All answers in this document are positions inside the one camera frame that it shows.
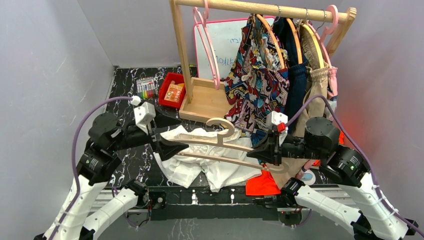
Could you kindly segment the white shorts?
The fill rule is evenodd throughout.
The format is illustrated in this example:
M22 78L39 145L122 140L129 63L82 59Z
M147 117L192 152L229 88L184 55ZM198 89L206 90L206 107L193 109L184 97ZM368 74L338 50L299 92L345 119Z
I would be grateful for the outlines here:
M202 128L187 131L181 125L161 133L161 136L167 140L215 141L217 135L216 131L206 131ZM212 145L190 144L189 148L183 150L183 152L233 158L250 164L259 164L257 159L247 157L247 153L244 151ZM260 169L199 157L175 155L168 160L162 161L159 154L154 153L153 155L166 178L170 182L185 188L190 187L200 173L205 174L212 192L218 192L222 187L245 182L262 174Z

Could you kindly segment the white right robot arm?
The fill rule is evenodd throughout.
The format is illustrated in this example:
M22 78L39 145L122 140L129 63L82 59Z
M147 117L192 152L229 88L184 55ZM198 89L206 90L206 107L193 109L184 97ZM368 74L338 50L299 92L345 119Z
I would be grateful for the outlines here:
M320 160L320 171L355 203L337 202L290 178L276 196L277 204L307 207L342 226L356 240L402 240L418 232L418 224L399 216L373 181L370 164L357 150L339 142L341 131L325 117L306 122L304 136L287 133L287 117L272 113L266 119L268 134L247 155L267 165L281 165L282 158Z

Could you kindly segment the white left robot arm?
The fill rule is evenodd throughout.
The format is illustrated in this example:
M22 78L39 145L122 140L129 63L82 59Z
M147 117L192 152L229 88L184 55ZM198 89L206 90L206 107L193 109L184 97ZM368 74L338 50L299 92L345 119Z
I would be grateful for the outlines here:
M136 113L131 123L122 126L111 112L98 115L89 129L84 153L74 163L76 176L69 194L52 225L36 239L96 240L129 209L148 206L149 188L133 179L106 205L90 212L122 162L118 151L150 145L162 158L169 159L188 145L166 140L160 136L159 129L180 123L179 119L161 113Z

